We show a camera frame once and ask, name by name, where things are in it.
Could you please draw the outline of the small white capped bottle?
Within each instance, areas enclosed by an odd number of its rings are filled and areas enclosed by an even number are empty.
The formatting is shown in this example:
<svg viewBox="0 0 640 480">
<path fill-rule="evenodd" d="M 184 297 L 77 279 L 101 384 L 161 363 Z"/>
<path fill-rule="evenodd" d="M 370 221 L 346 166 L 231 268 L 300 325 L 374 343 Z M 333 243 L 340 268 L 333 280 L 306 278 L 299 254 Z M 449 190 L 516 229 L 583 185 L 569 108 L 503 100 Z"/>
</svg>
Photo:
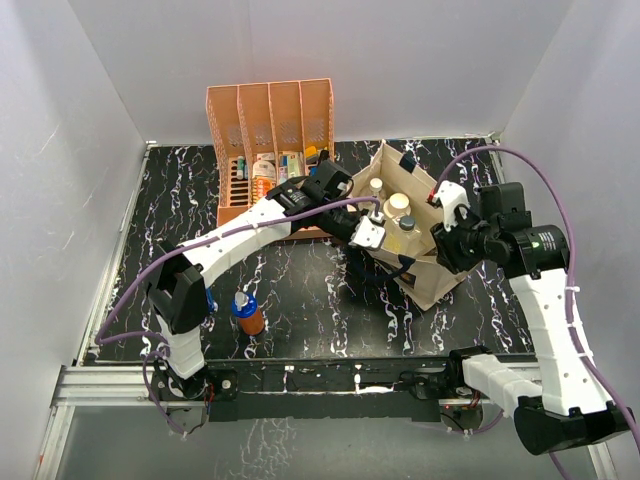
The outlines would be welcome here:
<svg viewBox="0 0 640 480">
<path fill-rule="evenodd" d="M 372 197 L 381 199 L 384 196 L 384 183 L 380 178 L 378 177 L 372 178 L 369 181 L 368 187 L 369 187 L 369 193 Z"/>
</svg>

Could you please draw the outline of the cream cylindrical bottle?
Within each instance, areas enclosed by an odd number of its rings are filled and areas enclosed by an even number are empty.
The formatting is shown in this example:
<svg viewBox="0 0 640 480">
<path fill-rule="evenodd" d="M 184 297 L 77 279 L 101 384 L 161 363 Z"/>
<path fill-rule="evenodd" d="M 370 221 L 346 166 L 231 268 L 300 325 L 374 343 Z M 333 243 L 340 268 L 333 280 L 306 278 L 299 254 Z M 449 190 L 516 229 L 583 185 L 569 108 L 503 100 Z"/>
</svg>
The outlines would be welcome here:
<svg viewBox="0 0 640 480">
<path fill-rule="evenodd" d="M 383 204 L 383 214 L 389 221 L 411 214 L 410 200 L 403 193 L 394 193 Z"/>
</svg>

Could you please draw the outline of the tall clear square bottle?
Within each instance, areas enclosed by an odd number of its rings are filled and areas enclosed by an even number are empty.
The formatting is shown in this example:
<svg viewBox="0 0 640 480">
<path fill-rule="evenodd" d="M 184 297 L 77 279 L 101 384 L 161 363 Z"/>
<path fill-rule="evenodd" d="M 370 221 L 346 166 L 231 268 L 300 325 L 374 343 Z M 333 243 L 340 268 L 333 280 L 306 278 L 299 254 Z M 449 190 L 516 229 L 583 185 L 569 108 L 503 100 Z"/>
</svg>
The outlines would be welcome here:
<svg viewBox="0 0 640 480">
<path fill-rule="evenodd" d="M 428 251 L 427 245 L 422 241 L 422 231 L 412 215 L 387 220 L 385 229 L 384 250 L 411 258 L 417 258 Z"/>
</svg>

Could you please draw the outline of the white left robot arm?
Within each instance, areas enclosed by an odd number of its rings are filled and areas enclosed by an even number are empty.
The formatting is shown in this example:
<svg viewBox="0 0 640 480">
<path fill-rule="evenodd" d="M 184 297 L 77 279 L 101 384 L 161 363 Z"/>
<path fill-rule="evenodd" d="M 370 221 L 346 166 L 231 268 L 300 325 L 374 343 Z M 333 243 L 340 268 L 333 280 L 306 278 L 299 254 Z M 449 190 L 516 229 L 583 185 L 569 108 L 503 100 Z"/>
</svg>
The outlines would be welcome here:
<svg viewBox="0 0 640 480">
<path fill-rule="evenodd" d="M 168 385 L 194 399 L 207 385 L 200 326 L 213 311 L 210 289 L 220 276 L 251 254 L 301 229 L 316 227 L 349 246 L 377 250 L 384 220 L 373 197 L 347 197 L 351 175 L 322 163 L 310 176 L 294 177 L 269 190 L 224 225 L 179 246 L 166 243 L 150 274 L 146 295 L 168 352 Z"/>
</svg>

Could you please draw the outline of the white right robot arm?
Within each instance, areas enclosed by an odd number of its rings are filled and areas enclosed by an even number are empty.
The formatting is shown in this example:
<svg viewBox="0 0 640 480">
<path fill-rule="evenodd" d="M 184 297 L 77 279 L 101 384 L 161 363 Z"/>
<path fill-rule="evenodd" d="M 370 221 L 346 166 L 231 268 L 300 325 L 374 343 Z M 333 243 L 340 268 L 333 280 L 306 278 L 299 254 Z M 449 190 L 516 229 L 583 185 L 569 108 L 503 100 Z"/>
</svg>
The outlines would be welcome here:
<svg viewBox="0 0 640 480">
<path fill-rule="evenodd" d="M 534 345 L 539 382 L 503 365 L 485 347 L 451 353 L 447 388 L 466 397 L 486 395 L 514 420 L 533 455 L 593 445 L 630 430 L 635 419 L 587 366 L 593 354 L 582 322 L 568 311 L 570 246 L 554 225 L 535 226 L 518 182 L 485 186 L 473 212 L 465 189 L 437 184 L 428 199 L 443 211 L 431 229 L 437 261 L 462 273 L 481 261 L 495 263 L 521 305 Z"/>
</svg>

